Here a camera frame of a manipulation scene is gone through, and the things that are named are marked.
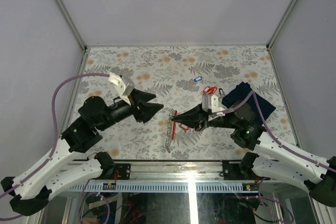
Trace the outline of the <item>red key tag with key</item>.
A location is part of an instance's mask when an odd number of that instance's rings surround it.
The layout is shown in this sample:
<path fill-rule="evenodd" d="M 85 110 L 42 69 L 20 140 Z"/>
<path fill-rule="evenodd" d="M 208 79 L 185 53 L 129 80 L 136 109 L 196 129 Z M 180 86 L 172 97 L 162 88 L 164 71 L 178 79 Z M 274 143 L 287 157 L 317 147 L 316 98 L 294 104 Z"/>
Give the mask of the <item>red key tag with key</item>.
<path fill-rule="evenodd" d="M 184 131 L 188 131 L 190 128 L 184 124 L 180 124 L 179 127 L 183 129 Z"/>

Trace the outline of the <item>metal key holder red handle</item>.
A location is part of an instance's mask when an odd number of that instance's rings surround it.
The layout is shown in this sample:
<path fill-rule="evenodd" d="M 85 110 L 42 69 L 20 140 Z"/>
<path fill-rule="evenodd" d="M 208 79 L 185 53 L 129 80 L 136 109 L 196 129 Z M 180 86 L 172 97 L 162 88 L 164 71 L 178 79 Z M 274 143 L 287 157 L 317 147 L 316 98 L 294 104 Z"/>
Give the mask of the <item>metal key holder red handle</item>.
<path fill-rule="evenodd" d="M 177 115 L 176 110 L 171 110 L 169 114 L 169 122 L 167 125 L 167 132 L 166 132 L 166 140 L 165 140 L 165 149 L 167 150 L 168 153 L 171 152 L 171 143 L 173 141 L 172 135 L 173 135 L 173 127 L 174 127 L 174 121 L 171 120 L 173 116 Z"/>

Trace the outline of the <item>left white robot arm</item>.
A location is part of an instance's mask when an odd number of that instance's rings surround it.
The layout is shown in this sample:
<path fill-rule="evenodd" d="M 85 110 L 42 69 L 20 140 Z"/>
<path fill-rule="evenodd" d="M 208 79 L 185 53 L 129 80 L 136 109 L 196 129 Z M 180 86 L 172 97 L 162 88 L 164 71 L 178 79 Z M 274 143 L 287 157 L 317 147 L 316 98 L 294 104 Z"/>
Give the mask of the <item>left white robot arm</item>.
<path fill-rule="evenodd" d="M 9 202 L 12 211 L 31 216 L 80 182 L 112 178 L 116 164 L 107 152 L 98 152 L 79 167 L 65 172 L 61 169 L 101 141 L 101 131 L 131 116 L 140 123 L 152 119 L 164 107 L 152 102 L 155 97 L 155 94 L 134 89 L 130 103 L 116 98 L 110 106 L 102 97 L 89 97 L 78 110 L 80 116 L 62 133 L 55 148 L 20 176 L 1 180 L 2 188 L 12 196 Z"/>

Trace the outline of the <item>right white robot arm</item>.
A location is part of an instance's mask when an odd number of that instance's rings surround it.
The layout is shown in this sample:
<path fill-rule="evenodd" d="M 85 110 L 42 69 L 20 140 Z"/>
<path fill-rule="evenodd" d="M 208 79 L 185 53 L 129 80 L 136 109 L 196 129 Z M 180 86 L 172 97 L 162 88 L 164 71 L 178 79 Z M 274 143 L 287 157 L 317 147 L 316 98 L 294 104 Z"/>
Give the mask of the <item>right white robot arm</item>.
<path fill-rule="evenodd" d="M 234 143 L 249 150 L 239 164 L 243 178 L 275 179 L 302 189 L 321 204 L 335 207 L 335 157 L 320 157 L 281 142 L 266 125 L 254 122 L 254 117 L 248 104 L 225 110 L 216 101 L 204 101 L 173 116 L 172 121 L 196 131 L 208 127 L 232 129 Z"/>

